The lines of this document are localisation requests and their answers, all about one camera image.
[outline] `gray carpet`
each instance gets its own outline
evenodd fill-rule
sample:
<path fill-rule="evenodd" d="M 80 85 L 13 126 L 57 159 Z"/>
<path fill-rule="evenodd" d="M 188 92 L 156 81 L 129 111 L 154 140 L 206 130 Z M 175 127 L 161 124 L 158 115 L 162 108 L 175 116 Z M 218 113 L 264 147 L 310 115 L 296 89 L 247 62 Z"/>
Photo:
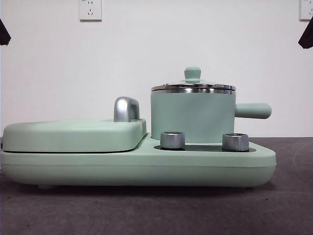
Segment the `gray carpet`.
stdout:
<path fill-rule="evenodd" d="M 277 153 L 256 188 L 58 187 L 1 175 L 2 235 L 312 235 L 313 138 L 257 138 Z"/>

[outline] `black object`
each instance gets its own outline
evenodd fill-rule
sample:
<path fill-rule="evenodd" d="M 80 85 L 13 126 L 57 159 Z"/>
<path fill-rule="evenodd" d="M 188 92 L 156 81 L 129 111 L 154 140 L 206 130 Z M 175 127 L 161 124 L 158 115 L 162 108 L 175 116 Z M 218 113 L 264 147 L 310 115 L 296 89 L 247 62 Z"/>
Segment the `black object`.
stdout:
<path fill-rule="evenodd" d="M 8 45 L 10 40 L 10 34 L 0 19 L 0 45 Z"/>
<path fill-rule="evenodd" d="M 303 47 L 303 49 L 313 47 L 313 18 L 300 38 L 299 44 Z"/>

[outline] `mint green saucepan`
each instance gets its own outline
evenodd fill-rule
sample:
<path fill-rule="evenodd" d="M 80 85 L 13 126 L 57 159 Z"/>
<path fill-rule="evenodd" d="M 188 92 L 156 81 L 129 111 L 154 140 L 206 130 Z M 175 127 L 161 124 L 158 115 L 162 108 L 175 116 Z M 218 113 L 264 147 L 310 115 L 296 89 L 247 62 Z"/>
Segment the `mint green saucepan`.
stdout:
<path fill-rule="evenodd" d="M 234 119 L 271 115 L 264 103 L 236 104 L 236 88 L 208 83 L 200 79 L 198 67 L 188 67 L 185 79 L 152 88 L 152 138 L 161 133 L 185 133 L 187 143 L 222 142 L 223 134 L 234 132 Z"/>

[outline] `chrome handle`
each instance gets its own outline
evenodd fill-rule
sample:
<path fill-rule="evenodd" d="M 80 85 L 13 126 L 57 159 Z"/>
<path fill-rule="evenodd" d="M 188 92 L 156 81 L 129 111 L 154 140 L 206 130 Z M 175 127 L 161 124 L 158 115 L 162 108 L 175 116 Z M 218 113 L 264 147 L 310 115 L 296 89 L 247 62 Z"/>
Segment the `chrome handle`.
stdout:
<path fill-rule="evenodd" d="M 114 122 L 131 122 L 131 119 L 140 119 L 139 103 L 130 97 L 119 97 L 114 104 Z"/>

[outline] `power outlet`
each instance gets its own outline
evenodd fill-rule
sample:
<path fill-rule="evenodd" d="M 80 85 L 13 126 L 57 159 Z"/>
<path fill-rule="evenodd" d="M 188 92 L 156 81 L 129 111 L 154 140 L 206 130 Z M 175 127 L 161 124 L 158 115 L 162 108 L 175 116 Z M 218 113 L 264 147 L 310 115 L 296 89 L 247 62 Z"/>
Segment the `power outlet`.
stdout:
<path fill-rule="evenodd" d="M 300 20 L 311 20 L 313 17 L 313 0 L 301 0 L 300 4 Z"/>
<path fill-rule="evenodd" d="M 80 0 L 80 20 L 102 20 L 102 0 Z"/>

